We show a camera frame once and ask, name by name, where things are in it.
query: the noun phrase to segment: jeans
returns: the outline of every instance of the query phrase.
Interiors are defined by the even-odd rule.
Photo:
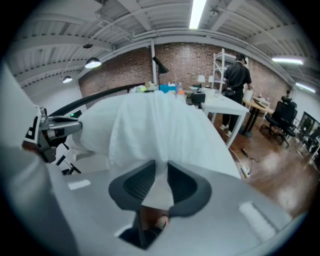
[[[235,91],[235,96],[234,96],[233,100],[235,102],[238,102],[239,104],[242,104],[243,97],[244,97],[244,92],[242,90],[237,90],[237,91]],[[239,117],[238,115],[234,115],[234,114],[223,114],[222,124],[224,126],[226,126],[230,121],[229,131],[233,132],[233,130],[236,126],[238,117]]]

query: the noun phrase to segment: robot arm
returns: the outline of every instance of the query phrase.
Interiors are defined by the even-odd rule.
[[[57,147],[66,142],[68,135],[79,132],[82,124],[77,118],[48,116],[45,107],[38,110],[40,114],[34,118],[34,126],[29,129],[22,146],[41,155],[45,162],[52,163],[56,160]],[[30,130],[36,133],[32,138]]]

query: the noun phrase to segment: white table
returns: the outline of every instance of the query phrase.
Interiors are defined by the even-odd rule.
[[[205,93],[205,102],[202,103],[202,109],[206,116],[208,116],[209,113],[212,113],[212,124],[214,124],[217,114],[239,116],[233,132],[226,142],[226,146],[229,148],[232,142],[235,140],[246,114],[249,112],[249,109],[221,94],[215,94],[217,91],[215,89],[203,88],[202,91]]]

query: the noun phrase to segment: table leg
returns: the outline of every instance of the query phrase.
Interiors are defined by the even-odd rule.
[[[208,117],[209,111],[206,108],[203,108],[203,112],[204,112],[205,116]]]
[[[235,126],[233,128],[232,134],[231,134],[230,138],[228,139],[228,141],[226,142],[227,148],[229,148],[231,146],[232,142],[234,142],[234,140],[240,130],[240,127],[241,127],[242,123],[244,122],[245,117],[246,117],[246,113],[238,116],[238,119],[237,119]]]
[[[255,117],[255,113],[256,113],[257,109],[256,108],[252,108],[252,111],[251,111],[251,114],[250,114],[250,117],[249,117],[249,120],[248,122],[246,122],[246,125],[245,125],[245,128],[243,130],[243,134],[245,134],[248,130],[249,130],[249,127],[252,123],[252,120],[254,119]]]
[[[265,121],[265,119],[266,119],[266,114],[267,114],[267,112],[264,112],[263,118],[261,119],[261,124],[260,124],[260,126],[262,126],[262,125],[264,124],[264,121]]]
[[[216,120],[217,113],[212,113],[211,123],[214,125]]]
[[[253,118],[253,120],[252,120],[252,123],[251,123],[251,125],[250,125],[250,127],[249,127],[249,132],[251,132],[251,130],[252,130],[252,128],[254,127],[254,125],[255,125],[255,122],[256,122],[256,120],[257,120],[257,117],[258,117],[258,115],[259,115],[259,109],[256,109],[256,111],[255,111],[255,113],[254,113],[254,118]]]

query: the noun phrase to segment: person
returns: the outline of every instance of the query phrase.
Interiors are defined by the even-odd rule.
[[[235,102],[242,104],[242,99],[244,97],[244,85],[247,84],[249,90],[252,90],[252,81],[249,70],[245,67],[246,56],[244,54],[237,54],[236,63],[229,66],[224,73],[224,82],[226,83],[228,90],[231,90],[234,94],[230,99]],[[221,130],[228,129],[227,136],[230,137],[234,127],[236,125],[238,116],[224,114],[222,117],[222,125],[220,127]]]

